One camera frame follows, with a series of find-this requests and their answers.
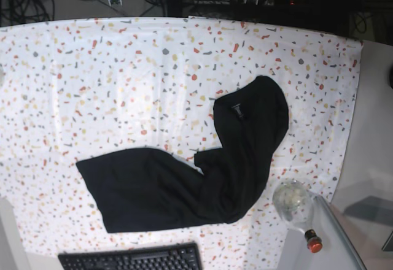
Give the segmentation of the black t-shirt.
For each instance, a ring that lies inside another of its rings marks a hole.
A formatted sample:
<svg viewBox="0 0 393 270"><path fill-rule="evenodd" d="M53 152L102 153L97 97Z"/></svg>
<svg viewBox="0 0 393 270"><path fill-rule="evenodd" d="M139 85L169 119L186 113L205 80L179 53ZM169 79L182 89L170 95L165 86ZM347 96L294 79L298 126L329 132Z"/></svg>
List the black t-shirt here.
<svg viewBox="0 0 393 270"><path fill-rule="evenodd" d="M190 166L155 148L79 161L108 233L173 230L243 218L265 189L274 152L289 129L280 86L258 76L214 103L221 146Z"/></svg>

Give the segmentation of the clear glass bottle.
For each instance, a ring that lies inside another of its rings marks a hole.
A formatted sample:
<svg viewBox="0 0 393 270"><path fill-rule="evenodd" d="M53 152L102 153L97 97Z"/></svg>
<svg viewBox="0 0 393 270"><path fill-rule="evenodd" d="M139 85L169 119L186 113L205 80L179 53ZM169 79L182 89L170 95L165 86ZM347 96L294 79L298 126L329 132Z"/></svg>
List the clear glass bottle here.
<svg viewBox="0 0 393 270"><path fill-rule="evenodd" d="M281 220L291 229L305 234L313 228L314 203L301 182L281 181L274 190L273 205Z"/></svg>

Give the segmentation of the terrazzo pattern tablecloth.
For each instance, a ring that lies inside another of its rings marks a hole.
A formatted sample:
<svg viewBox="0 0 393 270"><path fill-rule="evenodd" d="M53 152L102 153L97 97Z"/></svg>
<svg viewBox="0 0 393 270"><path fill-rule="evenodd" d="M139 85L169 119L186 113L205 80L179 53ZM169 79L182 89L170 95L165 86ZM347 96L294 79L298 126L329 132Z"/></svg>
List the terrazzo pattern tablecloth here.
<svg viewBox="0 0 393 270"><path fill-rule="evenodd" d="M57 269L60 252L196 241L205 269L275 269L287 228L271 201L295 178L331 200L363 43L304 29L203 18L52 21L1 29L1 198L11 241ZM76 162L157 147L187 164L220 146L214 101L271 77L289 132L268 188L232 225L107 234Z"/></svg>

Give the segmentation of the black computer keyboard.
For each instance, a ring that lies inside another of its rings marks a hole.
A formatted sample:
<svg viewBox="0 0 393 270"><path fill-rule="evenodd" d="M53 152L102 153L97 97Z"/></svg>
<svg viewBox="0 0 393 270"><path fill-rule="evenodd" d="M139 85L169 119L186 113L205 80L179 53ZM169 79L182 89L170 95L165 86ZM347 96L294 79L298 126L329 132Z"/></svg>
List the black computer keyboard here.
<svg viewBox="0 0 393 270"><path fill-rule="evenodd" d="M111 252L62 253L63 269L202 269L196 243Z"/></svg>

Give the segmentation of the red bottle cap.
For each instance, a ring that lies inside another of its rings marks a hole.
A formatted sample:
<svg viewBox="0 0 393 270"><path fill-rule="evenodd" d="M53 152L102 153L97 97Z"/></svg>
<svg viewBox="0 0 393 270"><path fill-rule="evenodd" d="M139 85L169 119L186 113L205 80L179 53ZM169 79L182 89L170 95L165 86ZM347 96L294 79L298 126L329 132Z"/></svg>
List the red bottle cap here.
<svg viewBox="0 0 393 270"><path fill-rule="evenodd" d="M316 234L313 229L310 229L304 234L307 248L311 253L320 252L323 248L322 239Z"/></svg>

